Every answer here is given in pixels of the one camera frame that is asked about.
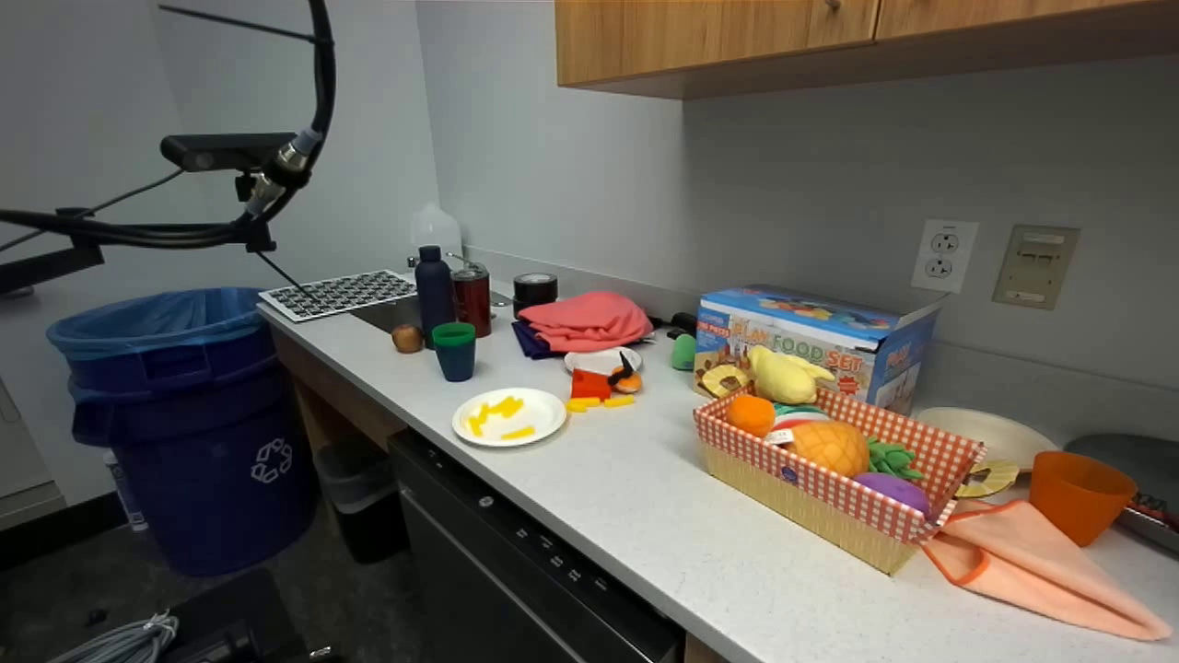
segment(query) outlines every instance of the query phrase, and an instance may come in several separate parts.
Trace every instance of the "black bottle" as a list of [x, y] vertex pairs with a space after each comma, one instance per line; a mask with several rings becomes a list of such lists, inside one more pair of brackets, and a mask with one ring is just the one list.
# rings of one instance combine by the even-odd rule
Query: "black bottle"
[[440, 246], [418, 249], [414, 280], [418, 280], [418, 307], [420, 307], [420, 336], [427, 347], [436, 347], [430, 329], [454, 322], [454, 285]]

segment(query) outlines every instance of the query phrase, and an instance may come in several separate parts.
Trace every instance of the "blue trash bin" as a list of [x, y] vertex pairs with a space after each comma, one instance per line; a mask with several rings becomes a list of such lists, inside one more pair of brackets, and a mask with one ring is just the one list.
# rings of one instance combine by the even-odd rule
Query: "blue trash bin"
[[175, 291], [51, 325], [74, 440], [109, 444], [175, 570], [269, 560], [316, 511], [316, 470], [260, 291]]

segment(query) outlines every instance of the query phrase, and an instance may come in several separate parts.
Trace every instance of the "pink cloth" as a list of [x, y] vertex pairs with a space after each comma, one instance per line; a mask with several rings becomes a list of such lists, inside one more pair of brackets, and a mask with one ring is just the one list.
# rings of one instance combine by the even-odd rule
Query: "pink cloth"
[[1170, 642], [1173, 625], [1112, 587], [1112, 577], [1076, 548], [1030, 502], [1011, 502], [956, 516], [924, 557], [949, 581], [1132, 642]]
[[529, 307], [519, 316], [557, 350], [557, 355], [592, 355], [610, 347], [639, 344], [653, 332], [648, 313], [619, 291], [586, 291], [576, 300]]

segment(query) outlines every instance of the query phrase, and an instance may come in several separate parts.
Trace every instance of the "cardboard box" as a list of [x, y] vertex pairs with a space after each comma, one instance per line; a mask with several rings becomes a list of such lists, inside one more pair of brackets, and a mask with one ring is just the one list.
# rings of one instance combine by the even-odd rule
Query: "cardboard box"
[[728, 289], [702, 300], [697, 367], [769, 347], [827, 366], [849, 397], [912, 414], [934, 325], [935, 307], [895, 316], [796, 291]]

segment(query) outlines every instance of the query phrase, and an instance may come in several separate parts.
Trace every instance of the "light switch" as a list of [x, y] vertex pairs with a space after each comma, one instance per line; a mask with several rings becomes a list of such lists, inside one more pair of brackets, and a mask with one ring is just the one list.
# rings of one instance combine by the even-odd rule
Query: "light switch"
[[1008, 242], [995, 302], [1053, 311], [1080, 227], [1019, 225]]

